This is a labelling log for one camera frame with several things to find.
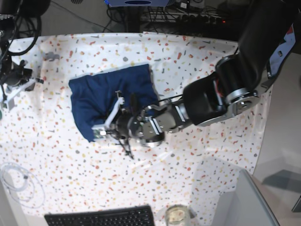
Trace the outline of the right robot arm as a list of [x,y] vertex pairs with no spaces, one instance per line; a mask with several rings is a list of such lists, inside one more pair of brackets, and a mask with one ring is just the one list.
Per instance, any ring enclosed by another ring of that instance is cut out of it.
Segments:
[[[19,64],[12,57],[29,52],[41,35],[41,16],[48,10],[49,0],[2,0],[0,2],[0,84],[15,87],[32,78],[32,70],[25,68],[25,61]],[[31,44],[20,52],[9,50],[20,33],[22,21],[30,23],[33,31]]]

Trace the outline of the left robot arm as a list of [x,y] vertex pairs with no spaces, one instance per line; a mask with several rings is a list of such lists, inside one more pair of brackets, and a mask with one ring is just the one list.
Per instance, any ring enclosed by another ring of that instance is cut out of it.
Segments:
[[138,80],[128,94],[117,89],[129,106],[121,105],[109,136],[132,157],[129,140],[143,146],[160,145],[167,132],[190,125],[207,126],[241,114],[256,105],[278,77],[272,58],[284,45],[285,35],[301,14],[298,0],[250,0],[221,3],[214,25],[198,22],[210,35],[237,38],[235,52],[222,58],[212,73],[198,79],[175,97],[140,104]]

